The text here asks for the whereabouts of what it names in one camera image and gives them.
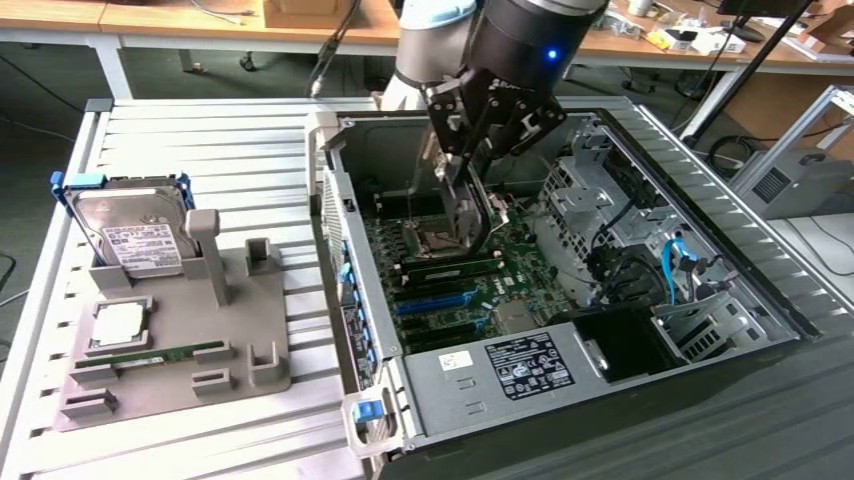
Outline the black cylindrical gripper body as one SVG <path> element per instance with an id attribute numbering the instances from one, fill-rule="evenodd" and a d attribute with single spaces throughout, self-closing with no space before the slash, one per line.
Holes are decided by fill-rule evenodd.
<path id="1" fill-rule="evenodd" d="M 536 103 L 554 92 L 604 1 L 488 1 L 463 61 L 463 105 L 476 118 L 492 84 L 531 95 Z"/>

